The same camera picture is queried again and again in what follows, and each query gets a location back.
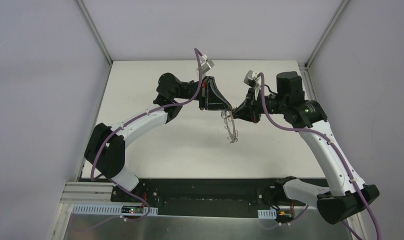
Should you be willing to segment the round metal keyring disc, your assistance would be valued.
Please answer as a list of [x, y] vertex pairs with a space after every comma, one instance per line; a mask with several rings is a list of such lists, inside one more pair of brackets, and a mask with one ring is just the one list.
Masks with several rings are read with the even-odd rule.
[[238, 141], [238, 131], [235, 127], [235, 122], [233, 115], [230, 110], [222, 110], [221, 111], [221, 118], [224, 121], [224, 128], [227, 130], [229, 136], [227, 139], [231, 144], [236, 143]]

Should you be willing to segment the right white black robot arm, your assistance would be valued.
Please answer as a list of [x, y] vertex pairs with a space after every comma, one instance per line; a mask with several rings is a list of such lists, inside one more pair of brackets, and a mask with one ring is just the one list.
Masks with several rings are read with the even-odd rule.
[[329, 224], [337, 224], [363, 210], [379, 196], [378, 188], [366, 184], [337, 143], [327, 115], [315, 100], [307, 100], [302, 78], [295, 71], [279, 73], [276, 92], [265, 95], [264, 75], [249, 71], [245, 100], [233, 110], [235, 119], [257, 123], [261, 115], [283, 115], [289, 126], [310, 148], [327, 181], [326, 187], [288, 176], [275, 183], [272, 201], [286, 205], [291, 200], [315, 207]]

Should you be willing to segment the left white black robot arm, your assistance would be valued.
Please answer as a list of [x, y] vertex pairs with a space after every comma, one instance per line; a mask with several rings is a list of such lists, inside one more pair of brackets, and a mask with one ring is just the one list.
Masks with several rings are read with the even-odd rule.
[[156, 91], [156, 99], [138, 115], [111, 126], [97, 124], [84, 151], [84, 158], [92, 164], [92, 170], [98, 170], [103, 177], [123, 187], [123, 195], [130, 202], [141, 199], [142, 188], [138, 186], [138, 177], [125, 165], [125, 150], [150, 130], [177, 117], [183, 105], [176, 99], [185, 99], [187, 103], [198, 101], [201, 110], [232, 109], [212, 76], [205, 76], [201, 81], [182, 82], [167, 72], [160, 76]]

